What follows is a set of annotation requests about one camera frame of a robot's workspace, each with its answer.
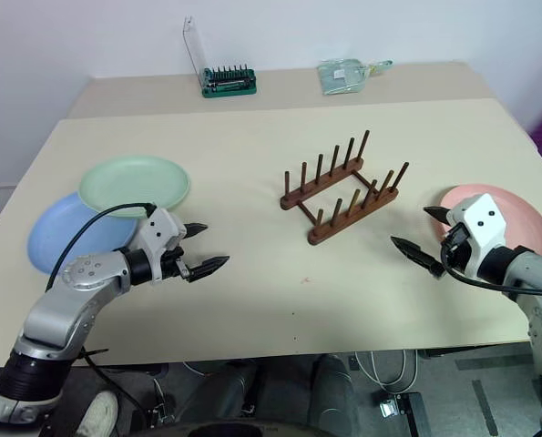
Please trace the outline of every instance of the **floor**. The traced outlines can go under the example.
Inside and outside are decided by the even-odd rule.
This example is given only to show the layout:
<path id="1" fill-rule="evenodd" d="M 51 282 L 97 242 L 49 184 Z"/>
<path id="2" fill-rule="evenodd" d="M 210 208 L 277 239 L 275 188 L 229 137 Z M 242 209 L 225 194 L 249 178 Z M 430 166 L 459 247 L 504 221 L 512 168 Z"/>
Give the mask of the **floor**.
<path id="1" fill-rule="evenodd" d="M 339 354 L 349 369 L 351 353 Z M 359 354 L 369 365 L 367 352 Z M 309 407 L 310 377 L 316 355 L 272 357 L 257 362 L 268 370 L 257 415 L 264 419 L 305 423 Z M 382 380 L 394 378 L 400 370 L 402 353 L 376 354 Z M 539 428 L 541 414 L 536 377 L 527 343 L 499 345 L 461 351 L 432 359 L 419 358 L 418 377 L 411 391 L 423 395 L 433 436 L 532 436 Z M 214 371 L 219 363 L 192 363 L 202 371 Z M 405 380 L 412 379 L 414 354 L 409 351 Z M 188 399 L 204 377 L 192 373 L 181 363 L 164 365 L 155 375 L 167 394 L 173 411 Z M 358 402 L 362 436 L 409 436 L 406 419 L 385 419 L 374 397 L 380 392 L 360 371 L 350 371 Z M 152 376 L 142 372 L 115 372 L 111 376 L 145 406 L 155 404 Z M 88 403 L 104 384 L 89 369 L 73 369 L 65 387 L 65 397 L 56 417 L 61 418 L 61 435 L 70 435 Z M 118 434 L 129 430 L 131 407 L 121 400 Z"/>

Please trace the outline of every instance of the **table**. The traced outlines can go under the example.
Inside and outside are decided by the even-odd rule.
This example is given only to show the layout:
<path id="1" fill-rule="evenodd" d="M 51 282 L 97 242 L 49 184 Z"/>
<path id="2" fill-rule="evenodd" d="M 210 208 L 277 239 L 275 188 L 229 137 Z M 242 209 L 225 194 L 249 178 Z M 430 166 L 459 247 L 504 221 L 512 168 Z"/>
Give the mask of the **table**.
<path id="1" fill-rule="evenodd" d="M 398 199 L 321 245 L 309 220 L 283 211 L 283 171 L 299 174 L 372 130 L 361 173 L 382 180 L 410 161 Z M 326 351 L 521 341 L 527 321 L 499 293 L 433 279 L 389 240 L 439 250 L 423 206 L 451 187 L 509 189 L 542 213 L 542 159 L 492 97 L 63 120 L 0 215 L 0 366 L 46 276 L 26 256 L 39 215 L 108 158 L 151 154 L 191 177 L 175 212 L 210 229 L 183 242 L 185 260 L 228 254 L 215 275 L 143 285 L 107 306 L 87 347 L 102 364 L 196 361 Z M 307 202 L 349 201 L 346 180 Z"/>

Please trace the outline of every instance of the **green plate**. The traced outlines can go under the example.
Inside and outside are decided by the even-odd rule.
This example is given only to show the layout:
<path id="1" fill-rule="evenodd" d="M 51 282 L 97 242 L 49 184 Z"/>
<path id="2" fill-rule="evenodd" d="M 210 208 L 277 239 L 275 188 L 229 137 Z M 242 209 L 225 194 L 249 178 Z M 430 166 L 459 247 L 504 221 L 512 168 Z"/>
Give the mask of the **green plate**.
<path id="1" fill-rule="evenodd" d="M 174 162 L 150 156 L 115 158 L 90 169 L 80 181 L 78 195 L 95 211 L 121 203 L 152 202 L 171 208 L 189 191 L 188 174 Z M 111 216 L 145 217 L 145 209 L 129 208 Z"/>

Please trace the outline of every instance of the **white wall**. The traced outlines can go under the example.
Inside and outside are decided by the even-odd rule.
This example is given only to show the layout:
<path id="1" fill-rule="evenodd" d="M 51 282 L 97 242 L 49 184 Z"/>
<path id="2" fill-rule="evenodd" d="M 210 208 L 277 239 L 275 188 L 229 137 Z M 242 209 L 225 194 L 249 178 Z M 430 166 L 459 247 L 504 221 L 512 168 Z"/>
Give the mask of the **white wall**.
<path id="1" fill-rule="evenodd" d="M 0 0 L 0 184 L 22 177 L 89 76 L 190 72 L 184 15 L 213 65 L 459 59 L 523 127 L 542 117 L 542 0 Z"/>

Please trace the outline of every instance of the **electrical cable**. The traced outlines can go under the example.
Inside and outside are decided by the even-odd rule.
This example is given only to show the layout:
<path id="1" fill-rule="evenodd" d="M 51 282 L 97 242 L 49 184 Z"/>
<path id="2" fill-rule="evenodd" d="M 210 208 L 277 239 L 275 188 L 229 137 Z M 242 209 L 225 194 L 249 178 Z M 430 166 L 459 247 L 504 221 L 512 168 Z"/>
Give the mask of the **electrical cable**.
<path id="1" fill-rule="evenodd" d="M 48 283 L 46 284 L 46 290 L 44 291 L 44 293 L 48 292 L 54 286 L 54 280 L 56 279 L 56 276 L 58 272 L 60 271 L 60 266 L 62 266 L 62 263 L 64 262 L 70 250 L 77 243 L 78 239 L 82 237 L 82 235 L 87 231 L 87 229 L 90 228 L 97 220 L 106 216 L 106 214 L 110 214 L 111 212 L 114 212 L 120 209 L 125 209 L 125 208 L 144 208 L 147 212 L 147 216 L 150 216 L 156 207 L 152 203 L 124 203 L 121 205 L 116 205 L 115 207 L 112 207 L 112 208 L 105 209 L 104 211 L 96 214 L 87 223 L 85 223 L 85 225 L 82 228 L 80 228 L 77 234 L 70 240 L 70 242 L 66 245 L 65 249 L 62 251 L 62 253 L 58 257 L 58 260 L 56 261 L 56 264 L 54 268 L 52 269 L 52 272 L 50 273 L 50 277 L 48 278 Z M 143 423 L 143 427 L 147 428 L 146 411 L 141 406 L 139 401 L 137 401 L 137 399 L 135 399 L 131 394 L 129 394 L 128 391 L 126 391 L 123 387 L 121 387 L 112 379 L 110 379 L 102 370 L 100 370 L 100 368 L 90 359 L 90 357 L 87 354 L 87 350 L 84 348 L 84 346 L 81 350 L 81 355 L 87 362 L 88 367 L 90 367 L 90 369 L 92 369 L 93 372 L 101 380 L 103 380 L 106 384 L 108 384 L 113 390 L 120 392 L 129 402 L 131 402 L 131 404 L 135 407 L 135 409 L 141 413 L 141 421 Z"/>
<path id="2" fill-rule="evenodd" d="M 194 369 L 189 364 L 187 364 L 185 361 L 182 361 L 181 363 L 186 367 L 186 369 L 188 369 L 192 373 L 195 373 L 196 375 L 199 375 L 199 376 L 206 376 L 206 373 L 204 373 L 203 371 L 198 371 L 198 370 Z"/>
<path id="3" fill-rule="evenodd" d="M 403 369 L 401 370 L 400 376 L 398 378 L 396 378 L 395 380 L 390 381 L 390 382 L 385 382 L 385 381 L 380 380 L 380 377 L 378 376 L 378 372 L 377 372 L 376 367 L 375 367 L 375 359 L 373 357 L 373 352 L 370 352 L 370 353 L 371 353 L 371 357 L 372 357 L 372 366 L 373 366 L 374 376 L 372 376 L 370 374 L 370 372 L 365 369 L 362 362 L 360 361 L 360 357 L 358 355 L 358 352 L 354 353 L 355 354 L 355 359 L 358 361 L 358 365 L 360 366 L 360 370 L 362 371 L 362 373 L 365 376 L 367 376 L 370 380 L 375 382 L 382 390 L 384 390 L 384 391 L 386 391 L 386 392 L 388 392 L 390 394 L 400 394 L 400 393 L 404 393 L 406 391 L 409 391 L 410 389 L 413 388 L 414 383 L 416 382 L 416 379 L 418 378 L 418 352 L 417 351 L 414 351 L 414 375 L 413 375 L 413 378 L 411 379 L 409 384 L 400 391 L 392 391 L 392 390 L 389 390 L 388 387 L 400 382 L 402 380 L 402 378 L 404 377 L 404 370 L 405 370 L 405 364 L 406 364 L 406 361 L 405 361 L 406 351 L 403 351 L 403 353 L 404 353 L 404 355 L 403 355 Z"/>
<path id="4" fill-rule="evenodd" d="M 465 225 L 458 223 L 456 226 L 449 230 L 443 243 L 441 243 L 441 263 L 449 275 L 460 282 L 464 282 L 467 285 L 479 287 L 481 289 L 500 291 L 502 293 L 515 293 L 515 294 L 530 294 L 534 296 L 542 296 L 542 290 L 540 289 L 522 289 L 521 287 L 509 287 L 507 285 L 496 285 L 488 282 L 481 282 L 479 280 L 469 279 L 459 273 L 457 273 L 449 263 L 449 252 L 454 246 L 458 246 L 469 237 L 468 232 L 465 230 Z"/>

